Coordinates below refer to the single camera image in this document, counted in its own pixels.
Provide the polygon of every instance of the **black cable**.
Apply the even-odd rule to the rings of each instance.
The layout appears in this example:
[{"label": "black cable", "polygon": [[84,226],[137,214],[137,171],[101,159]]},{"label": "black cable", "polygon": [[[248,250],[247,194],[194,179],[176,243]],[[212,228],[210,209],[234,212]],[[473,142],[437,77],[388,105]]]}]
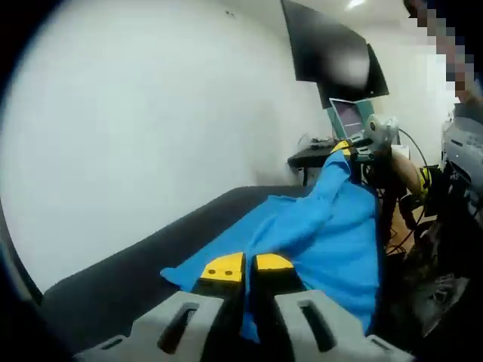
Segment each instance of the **black cable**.
[{"label": "black cable", "polygon": [[[417,150],[419,151],[421,157],[423,158],[423,162],[424,162],[424,166],[426,167],[426,169],[428,169],[428,164],[426,162],[426,159],[424,158],[424,154],[423,152],[421,151],[420,147],[417,145],[417,143],[413,140],[413,137],[411,137],[405,130],[402,130],[401,128],[399,128],[399,131],[402,132],[404,135],[406,135],[410,140],[411,142],[416,146]],[[424,173],[423,173],[423,178],[424,178],[424,182],[427,183],[427,179],[426,177],[424,176]],[[421,222],[421,219],[423,218],[424,216],[424,213],[426,212],[426,205],[423,205],[423,211],[421,212],[421,215],[419,217],[419,219],[416,221],[416,227],[418,227],[418,225],[420,224]],[[409,234],[408,236],[406,236],[406,238],[401,242],[399,243],[398,245],[392,247],[392,250],[389,251],[387,253],[387,255],[391,255],[393,254],[396,250],[402,248],[402,245],[411,237],[411,235],[414,233],[414,229],[410,230],[409,231]]]}]

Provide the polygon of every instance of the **blue towel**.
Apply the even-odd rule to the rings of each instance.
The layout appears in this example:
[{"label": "blue towel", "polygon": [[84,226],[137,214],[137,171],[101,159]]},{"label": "blue towel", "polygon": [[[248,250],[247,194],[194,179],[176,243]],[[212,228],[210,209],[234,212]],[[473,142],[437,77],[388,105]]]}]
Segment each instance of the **blue towel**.
[{"label": "blue towel", "polygon": [[[176,268],[161,275],[190,291],[205,266],[219,256],[245,252],[283,253],[309,289],[324,291],[355,315],[366,330],[374,313],[378,288],[376,245],[377,199],[349,181],[351,171],[341,151],[325,163],[305,198],[269,196],[260,206]],[[258,341],[246,311],[241,334]]]}]

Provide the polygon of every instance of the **person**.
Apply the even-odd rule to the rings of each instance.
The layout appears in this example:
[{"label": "person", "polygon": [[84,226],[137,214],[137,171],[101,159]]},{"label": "person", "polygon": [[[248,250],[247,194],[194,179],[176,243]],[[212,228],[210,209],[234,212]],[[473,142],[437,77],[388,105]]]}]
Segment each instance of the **person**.
[{"label": "person", "polygon": [[428,35],[435,35],[460,103],[444,134],[441,164],[417,167],[385,150],[398,178],[436,219],[417,227],[415,245],[386,296],[386,317],[393,325],[378,335],[422,358],[461,357],[478,346],[474,329],[481,314],[483,98],[477,66],[466,62],[463,46],[448,35],[439,17],[443,13],[423,0],[405,0],[405,5]]}]

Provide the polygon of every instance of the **ceiling light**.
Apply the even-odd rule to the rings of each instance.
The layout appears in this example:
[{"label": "ceiling light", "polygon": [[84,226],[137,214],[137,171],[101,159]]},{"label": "ceiling light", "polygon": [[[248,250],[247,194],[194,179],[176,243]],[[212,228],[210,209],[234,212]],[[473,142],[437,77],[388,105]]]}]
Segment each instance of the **ceiling light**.
[{"label": "ceiling light", "polygon": [[350,0],[349,4],[346,6],[346,11],[352,10],[356,6],[362,5],[365,3],[365,0]]}]

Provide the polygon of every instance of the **white wall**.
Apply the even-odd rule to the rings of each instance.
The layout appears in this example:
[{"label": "white wall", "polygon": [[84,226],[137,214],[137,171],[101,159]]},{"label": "white wall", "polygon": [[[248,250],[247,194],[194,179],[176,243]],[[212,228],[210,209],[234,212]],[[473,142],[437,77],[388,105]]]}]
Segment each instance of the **white wall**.
[{"label": "white wall", "polygon": [[225,10],[72,1],[30,45],[4,104],[0,193],[41,290],[230,189],[293,182],[299,138],[331,133],[288,39]]},{"label": "white wall", "polygon": [[[417,28],[412,19],[356,31],[373,46],[389,88],[389,96],[373,101],[375,112],[395,115],[427,163],[439,163],[442,125],[457,101],[454,83],[446,82],[444,56],[436,54],[426,30]],[[411,147],[411,159],[422,166],[412,142],[404,135],[401,141]]]}]

